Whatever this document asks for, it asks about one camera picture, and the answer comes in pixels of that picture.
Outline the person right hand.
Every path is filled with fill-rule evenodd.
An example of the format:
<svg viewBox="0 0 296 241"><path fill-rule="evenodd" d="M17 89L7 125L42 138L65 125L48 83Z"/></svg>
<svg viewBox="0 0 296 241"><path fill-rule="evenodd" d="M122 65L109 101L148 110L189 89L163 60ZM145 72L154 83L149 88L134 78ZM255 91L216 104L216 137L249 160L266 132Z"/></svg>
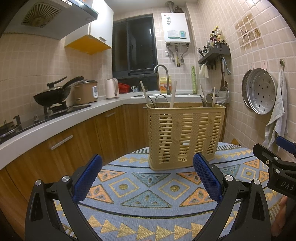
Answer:
<svg viewBox="0 0 296 241"><path fill-rule="evenodd" d="M280 200L280 210L279 213L276 215L275 221L273 222L272 226L271 226L271 235L273 237L277 237L284 225L285 225L285 221L286 221L286 209L287 209L287 200L288 197L287 196L283 196Z"/></svg>

